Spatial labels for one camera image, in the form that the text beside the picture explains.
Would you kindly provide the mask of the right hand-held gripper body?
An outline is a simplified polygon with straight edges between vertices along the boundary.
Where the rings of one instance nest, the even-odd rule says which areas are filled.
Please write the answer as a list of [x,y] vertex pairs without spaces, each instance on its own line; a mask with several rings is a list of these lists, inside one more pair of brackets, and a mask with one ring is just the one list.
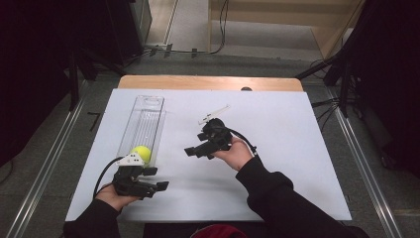
[[219,114],[229,108],[230,105],[227,104],[221,109],[208,113],[198,122],[199,125],[204,125],[201,132],[208,135],[208,139],[203,141],[203,144],[199,146],[202,148],[203,156],[206,156],[209,160],[214,158],[213,153],[217,151],[228,151],[230,149],[232,134],[223,121],[218,118]]

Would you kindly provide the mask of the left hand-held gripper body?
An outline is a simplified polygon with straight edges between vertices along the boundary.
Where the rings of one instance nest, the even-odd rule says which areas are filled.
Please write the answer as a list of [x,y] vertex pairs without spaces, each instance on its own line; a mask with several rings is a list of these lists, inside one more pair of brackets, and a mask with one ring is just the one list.
[[157,191],[157,186],[152,183],[140,181],[144,168],[153,168],[144,163],[137,153],[131,153],[120,158],[116,165],[112,183],[119,195],[137,196],[140,198],[152,197]]

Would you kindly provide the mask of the yellow tennis ball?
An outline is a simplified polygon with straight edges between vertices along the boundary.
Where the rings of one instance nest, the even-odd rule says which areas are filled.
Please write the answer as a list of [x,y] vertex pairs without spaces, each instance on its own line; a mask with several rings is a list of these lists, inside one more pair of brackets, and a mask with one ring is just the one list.
[[146,146],[137,146],[131,150],[132,153],[137,153],[145,164],[151,161],[152,151]]

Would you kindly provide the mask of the clear plastic container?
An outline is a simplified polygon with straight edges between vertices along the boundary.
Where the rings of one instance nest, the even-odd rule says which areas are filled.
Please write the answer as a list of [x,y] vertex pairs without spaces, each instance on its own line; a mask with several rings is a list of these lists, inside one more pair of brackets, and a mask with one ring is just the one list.
[[132,108],[117,156],[124,157],[137,146],[146,146],[152,151],[153,167],[157,160],[158,145],[165,119],[164,98],[140,95]]

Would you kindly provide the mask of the person's left hand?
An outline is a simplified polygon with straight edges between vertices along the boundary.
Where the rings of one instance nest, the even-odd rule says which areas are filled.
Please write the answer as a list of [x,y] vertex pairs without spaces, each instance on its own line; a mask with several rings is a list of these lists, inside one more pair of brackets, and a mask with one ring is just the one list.
[[103,185],[95,198],[106,202],[117,211],[121,211],[125,206],[139,199],[137,196],[119,195],[112,183]]

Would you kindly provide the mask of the person's right hand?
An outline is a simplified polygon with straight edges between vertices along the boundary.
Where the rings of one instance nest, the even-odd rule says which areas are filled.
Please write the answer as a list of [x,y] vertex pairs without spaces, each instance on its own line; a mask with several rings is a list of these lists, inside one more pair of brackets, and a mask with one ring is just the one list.
[[237,172],[254,157],[248,145],[238,138],[232,139],[231,148],[228,151],[217,151],[213,153],[213,156],[223,160]]

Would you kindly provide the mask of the wooden table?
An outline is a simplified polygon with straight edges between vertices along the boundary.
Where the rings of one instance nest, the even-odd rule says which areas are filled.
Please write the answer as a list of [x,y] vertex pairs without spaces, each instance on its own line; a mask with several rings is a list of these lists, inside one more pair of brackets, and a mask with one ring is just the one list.
[[303,87],[297,78],[200,76],[200,75],[125,75],[119,89],[297,91]]

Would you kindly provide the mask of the white table cover sheet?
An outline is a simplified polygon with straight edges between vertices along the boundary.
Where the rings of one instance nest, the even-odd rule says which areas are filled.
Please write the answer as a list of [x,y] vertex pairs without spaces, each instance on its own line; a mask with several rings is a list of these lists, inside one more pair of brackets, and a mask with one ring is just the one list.
[[66,218],[91,202],[97,183],[110,181],[135,100],[164,98],[165,119],[157,151],[155,181],[167,190],[124,208],[122,219],[140,222],[256,221],[235,171],[219,159],[188,157],[197,146],[198,122],[225,107],[219,117],[256,146],[264,166],[290,178],[294,189],[338,220],[351,213],[342,193],[308,96],[304,92],[116,89],[99,126]]

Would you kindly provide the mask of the dark red cloth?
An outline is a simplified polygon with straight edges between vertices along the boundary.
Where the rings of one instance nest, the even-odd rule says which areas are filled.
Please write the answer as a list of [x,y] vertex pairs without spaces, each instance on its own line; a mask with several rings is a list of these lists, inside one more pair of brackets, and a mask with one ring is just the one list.
[[234,226],[213,224],[196,230],[189,238],[248,238],[248,236]]

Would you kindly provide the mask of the floor power strip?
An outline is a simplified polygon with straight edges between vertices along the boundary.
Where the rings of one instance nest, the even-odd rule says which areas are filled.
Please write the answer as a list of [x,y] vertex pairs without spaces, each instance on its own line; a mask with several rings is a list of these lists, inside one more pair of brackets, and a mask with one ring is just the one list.
[[187,54],[190,55],[192,58],[196,58],[199,54],[197,49],[192,49],[191,51],[180,51],[180,50],[174,50],[173,44],[168,44],[164,46],[146,46],[146,50],[150,54],[150,56],[154,56],[157,53],[163,53],[163,56],[165,58],[170,57],[172,54]]

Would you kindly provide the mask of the black metal stand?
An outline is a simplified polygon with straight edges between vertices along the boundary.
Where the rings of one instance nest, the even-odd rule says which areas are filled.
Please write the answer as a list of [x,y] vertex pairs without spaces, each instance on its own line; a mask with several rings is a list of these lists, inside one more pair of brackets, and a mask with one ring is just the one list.
[[120,67],[94,53],[92,50],[80,47],[72,47],[68,52],[68,79],[70,84],[70,105],[69,110],[73,111],[80,101],[78,73],[81,72],[87,80],[95,80],[98,70],[93,63],[98,62],[116,72],[120,76],[127,73]]
[[345,50],[339,50],[336,54],[328,59],[323,59],[314,66],[295,75],[295,78],[301,80],[314,74],[321,69],[328,67],[328,71],[323,78],[326,86],[334,86],[338,80],[341,80],[340,95],[339,95],[339,108],[345,117],[348,117],[348,95],[351,81],[351,64],[349,54]]

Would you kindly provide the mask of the light wooden shelf unit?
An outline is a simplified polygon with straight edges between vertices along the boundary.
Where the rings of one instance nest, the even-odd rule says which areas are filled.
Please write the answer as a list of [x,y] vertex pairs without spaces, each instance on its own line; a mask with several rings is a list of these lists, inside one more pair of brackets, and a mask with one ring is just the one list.
[[366,0],[207,0],[208,48],[217,48],[216,29],[227,4],[228,56],[291,60],[329,58],[358,20]]

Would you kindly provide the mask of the dark cabinet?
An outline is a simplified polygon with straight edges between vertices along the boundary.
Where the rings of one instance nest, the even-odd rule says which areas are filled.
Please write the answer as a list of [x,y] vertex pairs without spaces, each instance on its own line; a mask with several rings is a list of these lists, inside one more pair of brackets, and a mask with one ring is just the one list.
[[153,21],[149,0],[106,0],[118,64],[124,65],[144,52]]

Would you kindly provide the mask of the black curtain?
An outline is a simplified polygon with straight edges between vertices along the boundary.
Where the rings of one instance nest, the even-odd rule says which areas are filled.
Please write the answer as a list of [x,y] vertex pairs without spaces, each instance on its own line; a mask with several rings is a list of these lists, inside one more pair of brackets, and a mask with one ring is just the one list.
[[0,167],[70,91],[70,51],[102,1],[0,0]]
[[349,42],[382,164],[420,179],[420,0],[366,0]]

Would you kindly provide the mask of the metal floor rail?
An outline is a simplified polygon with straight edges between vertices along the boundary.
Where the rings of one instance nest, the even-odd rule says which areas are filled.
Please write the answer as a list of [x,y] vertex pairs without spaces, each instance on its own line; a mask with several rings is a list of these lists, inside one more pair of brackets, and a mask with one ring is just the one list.
[[351,120],[333,102],[320,124],[352,220],[370,238],[404,238]]
[[22,238],[26,228],[41,200],[46,186],[53,173],[55,165],[61,155],[61,152],[68,140],[68,137],[74,127],[76,120],[84,106],[85,98],[81,98],[72,111],[68,112],[65,120],[55,137],[52,147],[39,170],[34,182],[18,210],[18,213],[9,228],[6,238]]

